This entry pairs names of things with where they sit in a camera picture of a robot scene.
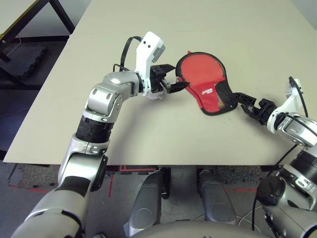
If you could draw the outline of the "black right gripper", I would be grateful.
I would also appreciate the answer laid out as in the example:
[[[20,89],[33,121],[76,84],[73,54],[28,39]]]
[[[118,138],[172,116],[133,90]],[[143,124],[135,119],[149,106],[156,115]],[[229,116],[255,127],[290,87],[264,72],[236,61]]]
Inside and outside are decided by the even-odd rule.
[[[276,104],[270,100],[262,99],[259,102],[259,108],[253,105],[256,102],[256,98],[246,95],[244,93],[233,93],[234,99],[241,104],[243,111],[254,119],[259,124],[267,124],[268,119],[272,112],[277,108]]]

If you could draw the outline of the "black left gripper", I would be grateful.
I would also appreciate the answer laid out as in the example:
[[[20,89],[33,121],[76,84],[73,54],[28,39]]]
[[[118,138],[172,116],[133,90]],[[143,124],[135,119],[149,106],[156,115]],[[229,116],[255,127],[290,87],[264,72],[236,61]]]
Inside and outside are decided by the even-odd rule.
[[[178,81],[170,84],[166,79],[167,73],[175,70],[170,64],[152,65],[150,68],[151,92],[158,93],[166,89],[167,94],[179,92],[187,87],[187,81]]]

